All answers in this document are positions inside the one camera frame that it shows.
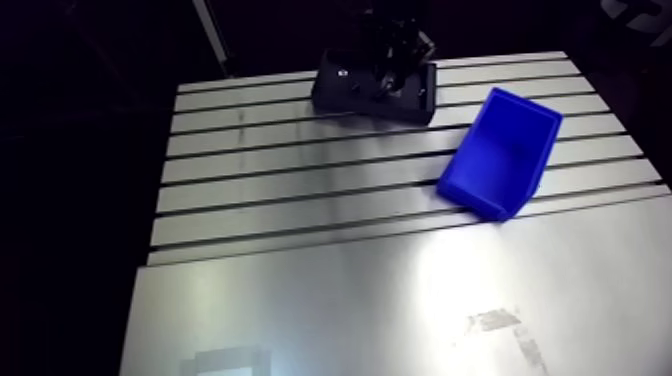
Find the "blue plastic bin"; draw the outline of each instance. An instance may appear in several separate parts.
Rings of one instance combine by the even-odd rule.
[[[439,179],[438,193],[489,221],[506,221],[532,198],[562,115],[493,89]]]

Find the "dark background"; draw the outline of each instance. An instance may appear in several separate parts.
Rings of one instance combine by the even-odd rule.
[[[669,182],[669,51],[598,1],[428,1],[451,58],[565,50]],[[241,76],[356,43],[358,0],[213,0]],[[176,85],[222,77],[189,0],[0,2],[3,307],[9,374],[116,375],[149,252]]]

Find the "scratch mark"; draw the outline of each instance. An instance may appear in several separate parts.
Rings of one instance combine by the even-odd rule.
[[[520,324],[520,320],[505,309],[497,309],[469,317],[469,330],[483,332],[498,330]]]
[[[546,368],[544,358],[541,356],[539,345],[537,345],[537,341],[530,336],[527,329],[522,326],[517,327],[513,330],[513,335],[516,337],[516,342],[518,342],[518,347],[523,353],[525,360],[527,360],[531,366],[541,368],[544,375],[548,375],[548,369]]]

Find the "metal plate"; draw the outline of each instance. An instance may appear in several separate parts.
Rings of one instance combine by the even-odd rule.
[[[671,211],[666,196],[144,268],[121,375],[659,374]]]

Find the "metal table surface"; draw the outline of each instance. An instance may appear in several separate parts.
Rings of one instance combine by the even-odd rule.
[[[181,85],[122,375],[663,366],[672,201],[641,149],[562,52],[437,64],[426,127],[316,113],[314,72]],[[504,225],[434,194],[495,86],[565,115]]]
[[[316,113],[314,72],[181,85],[149,264],[474,223],[433,184],[495,86],[565,115],[522,215],[669,192],[564,53],[437,65],[428,126]]]
[[[665,375],[670,196],[143,268],[124,376]]]

